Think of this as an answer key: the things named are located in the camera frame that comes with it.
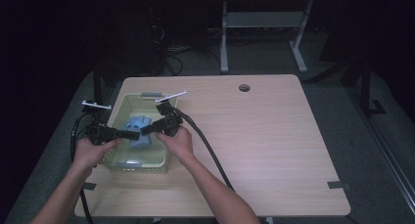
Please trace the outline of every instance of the table leg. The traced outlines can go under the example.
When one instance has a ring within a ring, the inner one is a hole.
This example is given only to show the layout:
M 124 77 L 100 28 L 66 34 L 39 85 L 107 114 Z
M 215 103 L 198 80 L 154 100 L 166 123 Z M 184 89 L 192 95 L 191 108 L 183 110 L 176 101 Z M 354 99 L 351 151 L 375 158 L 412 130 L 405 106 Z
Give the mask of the table leg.
M 302 58 L 299 46 L 302 39 L 302 35 L 304 34 L 305 26 L 307 25 L 308 16 L 311 11 L 312 0 L 307 2 L 307 5 L 304 8 L 302 13 L 300 27 L 299 27 L 299 34 L 297 35 L 296 40 L 290 41 L 290 47 L 293 52 L 294 58 L 296 59 L 297 66 L 299 67 L 300 72 L 307 72 L 307 67 L 305 65 L 304 59 Z
M 223 2 L 222 12 L 222 43 L 220 44 L 220 73 L 226 74 L 228 67 L 228 51 L 226 49 L 226 1 Z

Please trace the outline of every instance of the metal frame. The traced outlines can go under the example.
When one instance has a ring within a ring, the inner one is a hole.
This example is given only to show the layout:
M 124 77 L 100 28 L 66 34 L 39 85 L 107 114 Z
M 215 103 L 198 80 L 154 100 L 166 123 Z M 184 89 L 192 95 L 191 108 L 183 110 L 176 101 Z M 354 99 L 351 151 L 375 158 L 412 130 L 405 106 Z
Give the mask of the metal frame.
M 300 52 L 300 43 L 304 34 L 308 16 L 311 11 L 313 0 L 308 0 L 302 12 L 238 12 L 227 11 L 226 1 L 223 2 L 222 11 L 222 42 L 220 44 L 220 72 L 225 74 L 229 71 L 228 51 L 226 46 L 227 27 L 298 27 L 299 34 L 294 41 L 290 41 L 300 72 L 307 72 L 307 67 Z

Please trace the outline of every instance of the person's left hand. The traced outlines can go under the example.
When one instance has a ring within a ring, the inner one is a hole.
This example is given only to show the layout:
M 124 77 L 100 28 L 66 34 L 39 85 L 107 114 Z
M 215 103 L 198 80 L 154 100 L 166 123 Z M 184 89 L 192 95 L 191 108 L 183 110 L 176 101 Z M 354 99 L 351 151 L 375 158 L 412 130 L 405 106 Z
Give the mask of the person's left hand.
M 114 139 L 106 144 L 95 146 L 87 138 L 79 140 L 72 167 L 86 172 L 87 176 L 91 175 L 92 168 L 104 158 L 105 153 L 116 148 L 121 142 L 121 139 Z

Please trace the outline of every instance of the wooden table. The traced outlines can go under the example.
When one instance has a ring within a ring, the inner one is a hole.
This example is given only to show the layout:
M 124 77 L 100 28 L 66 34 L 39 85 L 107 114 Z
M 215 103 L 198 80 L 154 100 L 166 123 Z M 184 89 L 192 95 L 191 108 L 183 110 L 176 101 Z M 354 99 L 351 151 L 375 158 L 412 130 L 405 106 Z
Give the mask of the wooden table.
M 239 86 L 248 84 L 249 92 Z M 125 94 L 178 93 L 216 152 L 236 192 L 258 216 L 347 215 L 350 207 L 300 82 L 294 75 L 128 78 Z M 111 115 L 109 125 L 114 122 Z M 218 178 L 208 150 L 193 133 L 197 158 Z M 94 168 L 85 191 L 92 216 L 212 216 L 187 170 L 176 158 L 165 174 Z M 76 215 L 83 216 L 80 202 Z

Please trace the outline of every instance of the grommet hole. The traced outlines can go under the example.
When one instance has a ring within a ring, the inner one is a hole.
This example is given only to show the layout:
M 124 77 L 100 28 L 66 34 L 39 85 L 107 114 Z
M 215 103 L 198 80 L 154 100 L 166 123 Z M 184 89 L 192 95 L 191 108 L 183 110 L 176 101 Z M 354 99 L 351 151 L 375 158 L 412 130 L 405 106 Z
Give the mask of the grommet hole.
M 248 92 L 251 90 L 251 86 L 247 84 L 242 84 L 239 86 L 239 90 L 241 90 L 242 92 Z

